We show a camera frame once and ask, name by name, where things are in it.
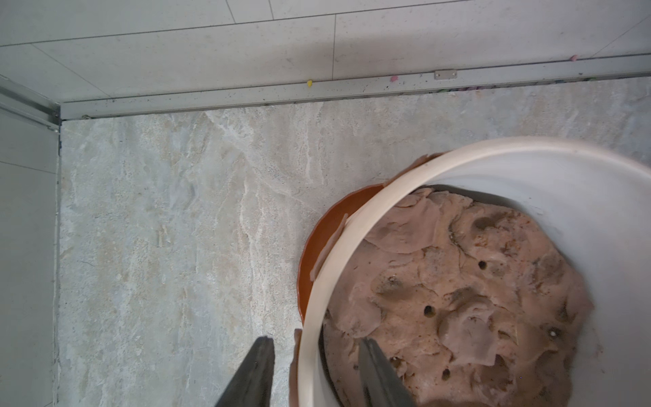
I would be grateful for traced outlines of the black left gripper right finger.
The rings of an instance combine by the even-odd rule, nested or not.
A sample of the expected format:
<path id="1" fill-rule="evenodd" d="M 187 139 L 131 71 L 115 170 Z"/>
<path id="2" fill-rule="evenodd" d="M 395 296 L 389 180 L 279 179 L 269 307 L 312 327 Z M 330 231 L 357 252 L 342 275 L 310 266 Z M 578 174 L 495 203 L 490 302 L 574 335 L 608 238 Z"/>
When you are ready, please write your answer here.
<path id="1" fill-rule="evenodd" d="M 366 406 L 416 407 L 378 343 L 369 337 L 359 347 L 359 375 Z"/>

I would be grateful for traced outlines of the white ceramic pot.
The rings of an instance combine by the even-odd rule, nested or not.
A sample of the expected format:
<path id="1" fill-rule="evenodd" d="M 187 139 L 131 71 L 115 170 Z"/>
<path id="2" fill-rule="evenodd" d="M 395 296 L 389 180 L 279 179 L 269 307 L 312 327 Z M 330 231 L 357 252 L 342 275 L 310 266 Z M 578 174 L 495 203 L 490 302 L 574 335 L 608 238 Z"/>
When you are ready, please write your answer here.
<path id="1" fill-rule="evenodd" d="M 303 300 L 298 403 L 334 406 L 319 354 L 326 308 L 362 238 L 415 189 L 444 186 L 532 217 L 583 274 L 595 305 L 581 336 L 573 406 L 650 403 L 650 170 L 590 143 L 508 137 L 443 154 L 381 188 L 354 212 Z"/>

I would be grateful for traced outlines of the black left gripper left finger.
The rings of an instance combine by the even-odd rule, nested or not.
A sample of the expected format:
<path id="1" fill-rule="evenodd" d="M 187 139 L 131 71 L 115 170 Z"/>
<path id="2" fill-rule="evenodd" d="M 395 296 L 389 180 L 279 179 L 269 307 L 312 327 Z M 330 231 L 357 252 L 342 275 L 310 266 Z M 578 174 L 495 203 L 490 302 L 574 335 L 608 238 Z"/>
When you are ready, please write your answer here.
<path id="1" fill-rule="evenodd" d="M 215 407 L 269 407 L 274 369 L 274 340 L 258 337 Z"/>

